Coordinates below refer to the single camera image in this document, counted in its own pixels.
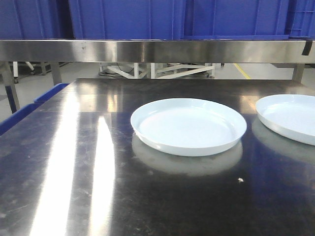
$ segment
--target floor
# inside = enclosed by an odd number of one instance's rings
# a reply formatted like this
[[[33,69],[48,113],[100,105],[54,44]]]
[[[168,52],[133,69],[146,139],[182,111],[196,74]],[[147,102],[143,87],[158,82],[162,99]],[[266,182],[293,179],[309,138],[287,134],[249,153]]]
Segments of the floor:
[[[71,83],[76,78],[107,78],[98,74],[99,63],[69,63],[61,67],[63,83]],[[215,79],[279,79],[289,80],[292,78],[292,68],[276,68],[271,64],[225,64],[221,67],[216,64]],[[206,73],[199,73],[187,77],[187,79],[206,79]],[[302,83],[315,89],[315,69],[304,70]],[[40,74],[21,76],[16,90],[23,107],[43,94],[53,86],[51,73],[45,76]],[[0,121],[11,115],[10,106],[6,97],[2,81],[0,81]]]

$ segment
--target blue bin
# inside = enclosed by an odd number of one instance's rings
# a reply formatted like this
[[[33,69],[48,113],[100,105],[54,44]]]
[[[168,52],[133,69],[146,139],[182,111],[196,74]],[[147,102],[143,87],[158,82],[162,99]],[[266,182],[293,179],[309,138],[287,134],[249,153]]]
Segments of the blue bin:
[[[78,39],[181,39],[186,0],[69,0]]]
[[[289,0],[187,0],[186,39],[281,40]]]
[[[8,119],[2,121],[0,123],[0,136],[8,131],[10,128],[15,126],[18,122],[27,117],[30,113],[32,113],[40,104],[29,104],[15,112]]]
[[[286,33],[290,37],[315,39],[315,0],[290,0]]]
[[[43,93],[41,96],[37,97],[34,100],[34,103],[36,104],[43,104],[44,102],[48,101],[51,97],[53,97],[55,94],[63,90],[66,86],[69,84],[57,84],[53,86],[50,90]]]
[[[0,39],[73,38],[66,0],[0,0]]]

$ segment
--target metal frame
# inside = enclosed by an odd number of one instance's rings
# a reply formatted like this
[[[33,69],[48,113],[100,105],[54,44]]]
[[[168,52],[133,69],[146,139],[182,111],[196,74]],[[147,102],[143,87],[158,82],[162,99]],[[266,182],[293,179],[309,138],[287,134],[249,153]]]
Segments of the metal frame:
[[[200,72],[208,72],[210,78],[215,76],[216,66],[212,63],[205,63],[205,65],[186,65],[178,63],[168,63],[167,67],[163,66],[163,63],[151,63],[151,79],[175,79],[187,75],[192,75]],[[180,69],[191,69],[183,72],[178,72]],[[159,76],[159,73],[173,71],[172,74]]]
[[[304,64],[315,63],[315,49],[309,45],[310,41],[305,40],[0,40],[0,61],[54,62],[51,67],[54,84],[61,82],[59,61],[294,63],[297,65],[293,79],[301,81]],[[9,87],[16,94],[15,87]],[[15,99],[11,102],[15,102],[11,107],[18,107]]]
[[[133,75],[131,73],[127,73],[119,68],[119,66],[113,63],[103,62],[100,64],[99,71],[103,72],[104,70],[110,70],[114,73],[117,73],[127,79],[142,79],[144,78],[148,71],[141,66],[139,63],[124,63],[122,66],[127,66],[133,69]]]

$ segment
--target white object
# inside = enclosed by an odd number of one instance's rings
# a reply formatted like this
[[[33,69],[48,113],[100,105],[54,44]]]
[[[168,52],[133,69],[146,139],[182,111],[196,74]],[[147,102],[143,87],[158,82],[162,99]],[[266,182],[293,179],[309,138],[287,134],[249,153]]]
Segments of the white object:
[[[214,78],[216,65],[205,63],[205,65],[186,65],[180,63],[167,63],[166,67],[163,63],[151,63],[151,79],[175,79],[187,75],[192,75],[200,72],[207,72],[209,77]],[[178,72],[179,69],[189,69],[183,72]],[[160,73],[170,72],[171,74],[159,75]]]
[[[315,146],[283,137],[263,125],[258,118],[252,123],[252,132],[266,147],[283,156],[315,165]]]
[[[192,177],[216,175],[229,170],[240,161],[243,154],[242,142],[239,141],[231,149],[216,155],[174,156],[149,147],[136,135],[132,137],[132,150],[136,158],[155,170]]]
[[[280,94],[257,101],[261,122],[287,138],[315,145],[315,96]]]
[[[131,125],[150,147],[180,156],[206,156],[228,150],[247,127],[235,110],[192,98],[145,104],[132,114]]]

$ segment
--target table surface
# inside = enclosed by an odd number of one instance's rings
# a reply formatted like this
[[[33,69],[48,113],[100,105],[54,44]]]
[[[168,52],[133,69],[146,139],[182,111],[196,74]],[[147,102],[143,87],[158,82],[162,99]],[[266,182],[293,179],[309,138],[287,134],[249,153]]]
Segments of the table surface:
[[[0,137],[0,236],[313,236],[315,147],[279,136],[255,102],[294,81],[77,79]],[[132,112],[159,99],[240,112],[232,149],[180,157],[139,141]]]

